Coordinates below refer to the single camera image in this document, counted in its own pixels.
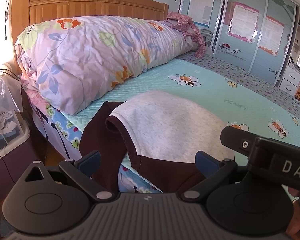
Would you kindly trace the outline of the person's right hand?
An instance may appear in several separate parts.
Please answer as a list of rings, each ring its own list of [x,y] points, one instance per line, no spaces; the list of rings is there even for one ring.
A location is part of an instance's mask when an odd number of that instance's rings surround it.
[[[292,220],[286,230],[286,235],[293,240],[300,240],[300,202],[295,200],[293,202],[294,213]]]

